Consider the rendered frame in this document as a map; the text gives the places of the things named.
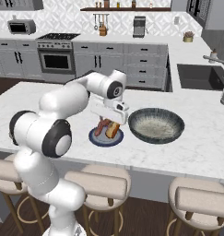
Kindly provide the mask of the grey wall cupboard with glass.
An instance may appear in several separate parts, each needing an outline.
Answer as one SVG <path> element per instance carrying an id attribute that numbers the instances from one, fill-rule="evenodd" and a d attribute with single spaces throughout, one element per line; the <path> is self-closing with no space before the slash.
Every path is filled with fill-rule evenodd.
<path id="1" fill-rule="evenodd" d="M 188 0 L 186 12 L 204 30 L 224 30 L 224 0 Z"/>

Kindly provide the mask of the grey toaster oven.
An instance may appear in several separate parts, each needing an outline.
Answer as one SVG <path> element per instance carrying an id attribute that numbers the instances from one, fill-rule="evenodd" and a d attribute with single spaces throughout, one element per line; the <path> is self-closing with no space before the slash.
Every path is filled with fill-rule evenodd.
<path id="1" fill-rule="evenodd" d="M 33 19 L 13 19 L 7 22 L 11 34 L 33 34 L 36 32 L 36 24 Z"/>

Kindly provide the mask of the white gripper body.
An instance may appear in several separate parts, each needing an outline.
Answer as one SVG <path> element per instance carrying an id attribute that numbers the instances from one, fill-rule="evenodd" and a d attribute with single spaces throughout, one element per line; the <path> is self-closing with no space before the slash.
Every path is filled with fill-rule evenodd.
<path id="1" fill-rule="evenodd" d="M 127 122 L 129 106 L 117 99 L 101 99 L 95 98 L 94 103 L 91 105 L 91 111 L 100 117 L 109 119 L 120 125 Z"/>

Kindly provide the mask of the dark sink basin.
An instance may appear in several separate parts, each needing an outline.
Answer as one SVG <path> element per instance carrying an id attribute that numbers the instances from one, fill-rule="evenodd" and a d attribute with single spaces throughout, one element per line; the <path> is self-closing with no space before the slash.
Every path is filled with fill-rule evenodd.
<path id="1" fill-rule="evenodd" d="M 218 90 L 224 88 L 224 69 L 217 65 L 177 64 L 183 89 Z"/>

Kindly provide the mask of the steel stove with oven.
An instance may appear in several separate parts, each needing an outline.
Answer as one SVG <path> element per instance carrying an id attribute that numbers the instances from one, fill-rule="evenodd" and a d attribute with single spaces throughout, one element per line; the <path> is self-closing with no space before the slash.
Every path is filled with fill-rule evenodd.
<path id="1" fill-rule="evenodd" d="M 72 40 L 77 36 L 79 33 L 48 33 L 36 40 L 43 73 L 64 75 L 76 73 Z"/>

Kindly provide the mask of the grey base cupboard run with drawers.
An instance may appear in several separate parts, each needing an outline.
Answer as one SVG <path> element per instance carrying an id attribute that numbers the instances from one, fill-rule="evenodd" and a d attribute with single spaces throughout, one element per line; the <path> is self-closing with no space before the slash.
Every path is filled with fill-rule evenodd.
<path id="1" fill-rule="evenodd" d="M 126 73 L 129 88 L 166 88 L 167 44 L 76 41 L 74 53 L 78 77 L 90 70 L 108 76 L 117 69 Z"/>

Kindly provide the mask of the red-brown sausage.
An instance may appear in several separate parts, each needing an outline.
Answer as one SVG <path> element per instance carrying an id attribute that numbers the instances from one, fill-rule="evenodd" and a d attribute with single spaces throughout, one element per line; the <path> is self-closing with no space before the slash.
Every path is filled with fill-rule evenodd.
<path id="1" fill-rule="evenodd" d="M 102 128 L 106 125 L 109 125 L 109 123 L 111 122 L 111 120 L 109 119 L 105 119 L 105 120 L 100 120 L 95 132 L 94 132 L 94 135 L 95 136 L 99 136 L 101 131 L 102 131 Z"/>

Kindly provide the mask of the beige stool with wooden legs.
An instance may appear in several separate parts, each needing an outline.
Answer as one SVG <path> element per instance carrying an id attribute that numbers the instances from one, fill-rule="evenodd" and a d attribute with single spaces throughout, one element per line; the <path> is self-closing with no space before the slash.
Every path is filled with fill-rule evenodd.
<path id="1" fill-rule="evenodd" d="M 40 215 L 35 198 L 29 194 L 27 185 L 18 176 L 13 163 L 14 158 L 15 155 L 11 154 L 5 159 L 0 159 L 0 192 L 6 200 L 6 204 L 20 232 L 23 232 L 21 223 L 37 223 L 41 229 L 41 232 L 45 232 L 42 221 L 46 218 L 48 213 L 45 213 L 43 216 Z M 21 201 L 18 208 L 15 208 L 10 196 L 23 194 L 26 194 L 27 196 Z M 26 200 L 31 202 L 32 209 L 36 216 L 36 218 L 31 221 L 26 221 L 20 216 L 20 207 Z"/>
<path id="2" fill-rule="evenodd" d="M 165 236 L 179 236 L 182 224 L 193 236 L 218 236 L 224 227 L 224 186 L 221 183 L 176 177 L 169 185 L 170 214 Z"/>
<path id="3" fill-rule="evenodd" d="M 130 195 L 131 177 L 127 170 L 100 165 L 88 165 L 82 171 L 69 171 L 68 181 L 81 185 L 87 198 L 83 205 L 83 217 L 88 236 L 99 236 L 90 227 L 91 217 L 99 222 L 99 213 L 114 212 L 111 236 L 119 236 L 124 224 L 123 204 Z"/>

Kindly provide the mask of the rail with hanging utensils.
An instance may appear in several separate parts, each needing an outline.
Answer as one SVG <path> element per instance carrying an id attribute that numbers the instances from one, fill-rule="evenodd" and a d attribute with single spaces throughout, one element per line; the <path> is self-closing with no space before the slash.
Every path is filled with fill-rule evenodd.
<path id="1" fill-rule="evenodd" d="M 94 14 L 94 30 L 98 30 L 102 26 L 109 29 L 108 14 Z"/>

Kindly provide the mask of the tan hot dog bun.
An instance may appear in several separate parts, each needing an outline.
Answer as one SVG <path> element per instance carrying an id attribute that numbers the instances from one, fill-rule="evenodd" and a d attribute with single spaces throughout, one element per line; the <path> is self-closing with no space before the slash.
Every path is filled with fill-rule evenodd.
<path id="1" fill-rule="evenodd" d="M 108 138 L 114 138 L 115 135 L 117 134 L 118 132 L 118 129 L 119 129 L 120 125 L 116 122 L 111 122 L 108 126 L 108 129 L 106 130 L 106 133 L 105 135 L 108 137 Z"/>

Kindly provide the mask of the grey coffee machine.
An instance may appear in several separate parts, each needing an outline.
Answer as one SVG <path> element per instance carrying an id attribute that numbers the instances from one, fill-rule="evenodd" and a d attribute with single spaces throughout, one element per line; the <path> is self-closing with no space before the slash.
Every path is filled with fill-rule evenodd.
<path id="1" fill-rule="evenodd" d="M 144 38 L 146 30 L 146 18 L 142 16 L 135 16 L 133 26 L 133 37 Z"/>

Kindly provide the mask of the steel soap dispenser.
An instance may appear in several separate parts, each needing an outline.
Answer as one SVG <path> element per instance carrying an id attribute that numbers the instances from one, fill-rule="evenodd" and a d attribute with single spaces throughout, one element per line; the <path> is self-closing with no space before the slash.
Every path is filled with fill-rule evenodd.
<path id="1" fill-rule="evenodd" d="M 211 63 L 211 64 L 214 64 L 215 63 L 215 61 L 213 61 L 212 59 L 214 58 L 214 59 L 218 59 L 218 53 L 217 53 L 217 50 L 216 49 L 214 49 L 211 53 L 210 53 L 210 59 L 208 60 L 208 62 L 209 63 Z"/>

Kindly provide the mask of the blue round plate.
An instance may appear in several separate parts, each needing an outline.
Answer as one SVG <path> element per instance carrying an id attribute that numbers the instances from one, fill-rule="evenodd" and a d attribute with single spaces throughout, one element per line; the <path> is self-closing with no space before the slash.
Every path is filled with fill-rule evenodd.
<path id="1" fill-rule="evenodd" d="M 106 136 L 106 129 L 107 127 L 104 126 L 100 135 L 95 136 L 95 128 L 93 128 L 88 134 L 89 141 L 95 146 L 103 148 L 116 146 L 123 141 L 124 133 L 121 129 L 118 130 L 114 138 L 108 138 Z"/>

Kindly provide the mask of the dark blue-grey bowl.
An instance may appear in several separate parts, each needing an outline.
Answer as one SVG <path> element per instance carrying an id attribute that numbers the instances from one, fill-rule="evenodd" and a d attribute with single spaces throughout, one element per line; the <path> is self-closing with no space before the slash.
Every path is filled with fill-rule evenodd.
<path id="1" fill-rule="evenodd" d="M 185 128 L 183 119 L 175 112 L 161 108 L 144 108 L 128 117 L 130 131 L 149 144 L 168 144 L 181 136 Z"/>

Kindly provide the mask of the dark wooden wall shelf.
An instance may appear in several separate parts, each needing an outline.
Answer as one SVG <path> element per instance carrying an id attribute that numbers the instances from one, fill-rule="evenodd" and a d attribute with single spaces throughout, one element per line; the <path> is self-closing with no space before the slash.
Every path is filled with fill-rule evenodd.
<path id="1" fill-rule="evenodd" d="M 170 7 L 84 7 L 80 11 L 136 11 L 136 12 L 170 12 Z"/>

